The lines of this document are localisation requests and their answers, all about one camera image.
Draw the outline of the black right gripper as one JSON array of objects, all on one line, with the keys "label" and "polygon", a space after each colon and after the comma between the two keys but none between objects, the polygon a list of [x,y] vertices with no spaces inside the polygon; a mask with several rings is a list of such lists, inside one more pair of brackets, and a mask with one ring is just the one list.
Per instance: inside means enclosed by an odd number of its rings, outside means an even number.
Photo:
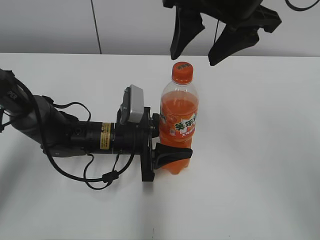
[{"label": "black right gripper", "polygon": [[255,46],[260,40],[260,28],[267,33],[282,23],[278,13],[262,5],[261,0],[164,0],[166,8],[175,7],[175,25],[170,56],[176,60],[186,46],[205,29],[200,13],[226,24],[218,35],[216,26],[213,45],[208,53],[211,66],[229,56]]}]

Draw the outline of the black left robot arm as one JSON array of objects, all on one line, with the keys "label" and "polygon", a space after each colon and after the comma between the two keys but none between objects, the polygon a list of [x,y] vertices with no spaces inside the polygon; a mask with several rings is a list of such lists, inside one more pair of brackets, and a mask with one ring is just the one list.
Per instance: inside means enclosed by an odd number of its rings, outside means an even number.
[{"label": "black left robot arm", "polygon": [[52,166],[67,178],[92,182],[86,176],[65,173],[55,158],[114,154],[133,159],[138,155],[142,180],[151,182],[155,170],[193,154],[190,147],[152,144],[159,136],[160,117],[144,105],[144,92],[135,85],[125,89],[116,122],[81,121],[64,108],[47,96],[32,94],[12,71],[1,70],[0,112],[8,113],[9,125],[39,143]]}]

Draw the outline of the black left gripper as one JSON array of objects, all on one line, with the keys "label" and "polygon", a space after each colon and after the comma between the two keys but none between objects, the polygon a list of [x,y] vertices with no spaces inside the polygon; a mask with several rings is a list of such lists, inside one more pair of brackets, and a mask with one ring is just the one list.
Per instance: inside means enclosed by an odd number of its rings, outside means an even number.
[{"label": "black left gripper", "polygon": [[113,153],[130,155],[125,166],[118,170],[118,174],[124,173],[133,162],[135,155],[140,156],[141,179],[143,182],[152,182],[155,178],[154,170],[160,169],[168,164],[190,159],[193,154],[191,148],[180,148],[156,143],[152,150],[152,137],[160,135],[160,115],[153,113],[150,116],[150,107],[144,108],[140,123],[127,122],[121,124],[123,115],[118,110],[113,132]]}]

